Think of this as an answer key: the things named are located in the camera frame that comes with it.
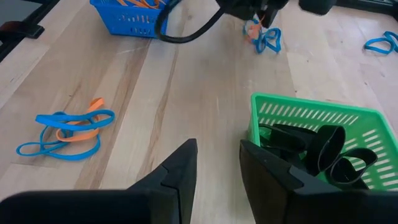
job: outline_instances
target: black elastic band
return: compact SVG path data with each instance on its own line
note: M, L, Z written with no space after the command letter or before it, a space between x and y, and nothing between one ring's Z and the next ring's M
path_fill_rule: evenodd
M308 149L313 137L317 133L306 128L299 128L284 124L275 124L274 127L279 128L285 132L273 130L269 138L269 142L271 142L270 145L278 149L290 149L290 151L277 151L279 152L279 157L284 161L293 164L296 168L307 172L307 168L300 158L300 153ZM291 135L296 136L296 138L299 138L300 140L291 141Z
M259 124L259 127L272 130L271 137L268 142L269 147L277 148L294 154L301 153L305 150L305 141L299 136L268 124Z
M335 163L344 146L345 136L342 126L324 125L318 130L304 158L309 174L316 176Z
M365 162L365 167L355 171L352 164L349 162L351 167L347 164L344 157L355 157L362 159ZM330 170L326 173L328 180L331 184L341 187L342 185L352 185L361 179L367 168L372 166L377 161L377 155L372 150L366 148L351 149L345 153L342 153L336 162L330 167Z

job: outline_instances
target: black cable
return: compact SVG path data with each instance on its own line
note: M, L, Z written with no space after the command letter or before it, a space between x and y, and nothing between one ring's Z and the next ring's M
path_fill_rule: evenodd
M235 4L236 0L231 1L231 4L225 4L224 6L220 6L220 9L216 12L216 14L214 14L214 16L211 17L211 19L205 25L203 25L200 29L198 29L196 32L194 32L189 36L171 37L162 34L161 29L163 22L166 20L167 16L171 13L174 7L180 2L181 0L170 0L170 2L166 4L164 9L160 12L159 16L157 17L155 23L155 33L160 40L173 44L184 44L195 40L196 38L204 34L208 29L210 29L210 27L212 27L224 13Z

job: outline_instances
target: blue basket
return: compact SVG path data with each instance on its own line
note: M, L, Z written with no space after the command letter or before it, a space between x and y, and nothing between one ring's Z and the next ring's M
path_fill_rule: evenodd
M147 0L148 4L154 5L153 0ZM97 8L105 26L111 34L131 35L138 37L156 38L155 21L160 9L146 9L129 6L122 6L117 0L90 0L90 4ZM165 34L167 19L163 23L162 33Z

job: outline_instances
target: wooden tabletop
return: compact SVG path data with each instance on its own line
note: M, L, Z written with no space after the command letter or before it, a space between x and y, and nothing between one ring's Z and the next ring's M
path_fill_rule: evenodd
M184 0L167 33L191 34L217 9L214 0ZM23 40L0 63L0 199L34 189L125 189L197 138L192 223L254 223L238 157L253 92L376 108L398 128L398 54L363 50L385 30L398 32L389 16L335 7L318 17L291 1L273 23L282 30L282 51L262 55L231 16L183 45L110 35L87 0L61 0L40 25L39 39ZM37 114L84 113L96 97L116 120L101 131L93 157L16 154L18 145L38 140Z

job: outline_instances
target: green basket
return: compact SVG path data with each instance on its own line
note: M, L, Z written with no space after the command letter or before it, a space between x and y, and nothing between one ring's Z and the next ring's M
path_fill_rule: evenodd
M255 93L251 97L252 114L249 139L260 146L261 134L268 137L270 130L259 132L258 123L287 124L318 131L324 124L344 126L346 142L343 152L366 147L373 150L377 162L362 176L370 189L398 190L398 145L383 115L376 110L355 106L303 100L286 96ZM356 170L365 163L349 159Z

